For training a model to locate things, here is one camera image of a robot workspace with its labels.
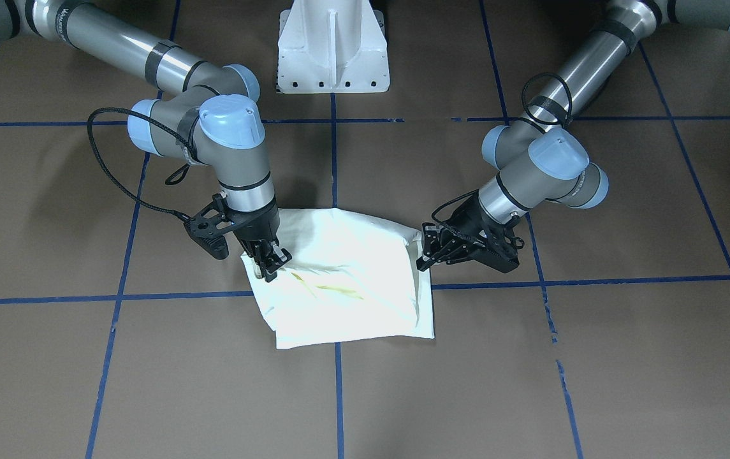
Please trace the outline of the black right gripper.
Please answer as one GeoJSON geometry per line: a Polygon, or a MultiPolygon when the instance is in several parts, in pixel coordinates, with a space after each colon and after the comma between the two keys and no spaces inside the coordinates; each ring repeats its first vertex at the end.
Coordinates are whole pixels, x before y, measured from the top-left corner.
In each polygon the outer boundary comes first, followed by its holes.
{"type": "Polygon", "coordinates": [[[277,278],[277,271],[291,261],[292,255],[287,249],[274,246],[279,244],[277,230],[280,218],[277,201],[253,212],[239,212],[230,209],[230,221],[236,229],[234,235],[255,264],[255,275],[265,282],[277,278]]]}

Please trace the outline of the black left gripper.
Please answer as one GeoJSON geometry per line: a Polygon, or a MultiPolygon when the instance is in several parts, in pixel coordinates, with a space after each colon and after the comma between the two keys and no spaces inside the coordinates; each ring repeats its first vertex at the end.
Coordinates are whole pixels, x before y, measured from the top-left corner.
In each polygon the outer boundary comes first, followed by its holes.
{"type": "Polygon", "coordinates": [[[423,255],[415,262],[420,272],[434,265],[477,261],[484,265],[518,265],[518,215],[504,224],[490,217],[479,200],[465,200],[444,221],[423,223],[423,255]]]}

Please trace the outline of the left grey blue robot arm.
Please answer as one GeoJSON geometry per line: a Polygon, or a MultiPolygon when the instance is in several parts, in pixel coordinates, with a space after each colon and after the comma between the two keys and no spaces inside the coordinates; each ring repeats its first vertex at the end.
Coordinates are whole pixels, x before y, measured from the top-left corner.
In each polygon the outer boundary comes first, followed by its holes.
{"type": "Polygon", "coordinates": [[[515,227],[543,201],[588,209],[607,195],[609,180],[568,132],[576,113],[642,39],[663,24],[730,32],[730,1],[609,1],[581,47],[536,96],[522,90],[524,113],[489,131],[481,151],[496,175],[477,191],[456,198],[446,220],[423,224],[418,270],[476,261],[508,273],[519,267],[524,241],[515,227]]]}

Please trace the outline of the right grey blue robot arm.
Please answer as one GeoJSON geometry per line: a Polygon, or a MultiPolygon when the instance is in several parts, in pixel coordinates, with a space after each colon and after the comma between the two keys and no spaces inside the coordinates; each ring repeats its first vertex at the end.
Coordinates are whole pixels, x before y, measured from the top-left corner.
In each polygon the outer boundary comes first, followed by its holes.
{"type": "Polygon", "coordinates": [[[20,34],[61,41],[170,95],[169,101],[144,99],[130,110],[98,108],[88,116],[88,137],[97,116],[122,113],[137,148],[184,162],[168,177],[170,185],[191,166],[212,168],[220,190],[204,209],[194,215],[155,211],[181,220],[215,259],[228,257],[225,234],[233,233],[254,274],[275,279],[291,254],[277,238],[279,211],[256,104],[260,88],[251,70],[211,64],[88,1],[0,1],[0,43],[20,34]]]}

